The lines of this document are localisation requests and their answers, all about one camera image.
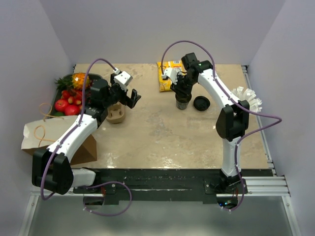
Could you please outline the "dark coffee cup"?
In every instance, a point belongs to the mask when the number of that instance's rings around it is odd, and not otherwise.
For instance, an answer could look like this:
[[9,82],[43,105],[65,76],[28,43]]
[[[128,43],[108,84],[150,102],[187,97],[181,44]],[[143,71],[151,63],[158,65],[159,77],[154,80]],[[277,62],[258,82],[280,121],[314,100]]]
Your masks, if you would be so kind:
[[182,96],[175,94],[176,107],[180,110],[185,110],[187,108],[189,102],[191,101],[191,97],[192,97],[192,95],[182,97]]

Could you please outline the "black cup lid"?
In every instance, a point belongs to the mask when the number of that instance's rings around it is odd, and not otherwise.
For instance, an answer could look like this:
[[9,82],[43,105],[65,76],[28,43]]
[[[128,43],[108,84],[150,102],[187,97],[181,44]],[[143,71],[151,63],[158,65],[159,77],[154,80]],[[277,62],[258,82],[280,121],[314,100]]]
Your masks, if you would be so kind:
[[206,111],[211,106],[211,102],[205,96],[197,96],[193,101],[193,106],[198,111],[203,112]]

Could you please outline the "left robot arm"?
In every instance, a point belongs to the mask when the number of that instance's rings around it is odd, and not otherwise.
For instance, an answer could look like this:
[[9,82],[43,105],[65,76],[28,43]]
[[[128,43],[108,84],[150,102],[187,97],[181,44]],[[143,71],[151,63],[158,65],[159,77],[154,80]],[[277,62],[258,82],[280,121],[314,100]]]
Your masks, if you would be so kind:
[[46,149],[37,149],[32,156],[32,184],[44,190],[63,195],[74,187],[85,187],[91,193],[102,187],[96,172],[87,168],[72,169],[70,163],[83,142],[106,120],[108,108],[116,103],[133,108],[140,95],[135,89],[127,95],[132,76],[125,71],[111,74],[110,82],[95,80],[90,96],[85,99],[83,113],[73,125]]

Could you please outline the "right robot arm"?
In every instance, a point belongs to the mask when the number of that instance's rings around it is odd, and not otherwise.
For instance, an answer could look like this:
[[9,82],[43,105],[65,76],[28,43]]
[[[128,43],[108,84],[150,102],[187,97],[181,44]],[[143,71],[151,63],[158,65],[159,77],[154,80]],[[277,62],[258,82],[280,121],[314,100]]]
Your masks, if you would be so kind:
[[200,84],[221,109],[216,122],[216,131],[223,142],[223,162],[220,170],[219,189],[231,193],[241,181],[240,140],[249,126],[249,108],[246,100],[239,100],[222,84],[215,67],[208,60],[199,61],[195,53],[182,57],[185,73],[173,68],[164,71],[171,80],[175,92],[176,106],[184,110],[191,100],[192,87]]

